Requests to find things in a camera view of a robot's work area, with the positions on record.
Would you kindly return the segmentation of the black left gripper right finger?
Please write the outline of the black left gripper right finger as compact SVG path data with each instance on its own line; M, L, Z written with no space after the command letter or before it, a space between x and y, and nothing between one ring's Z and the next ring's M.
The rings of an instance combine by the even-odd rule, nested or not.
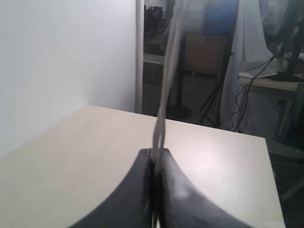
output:
M161 228L248 228L202 194L165 149L158 159L158 219Z

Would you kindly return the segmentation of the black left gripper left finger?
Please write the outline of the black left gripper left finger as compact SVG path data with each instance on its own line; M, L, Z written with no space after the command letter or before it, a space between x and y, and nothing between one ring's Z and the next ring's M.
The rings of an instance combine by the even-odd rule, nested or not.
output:
M73 228L151 228L154 164L150 149L139 150L116 189Z

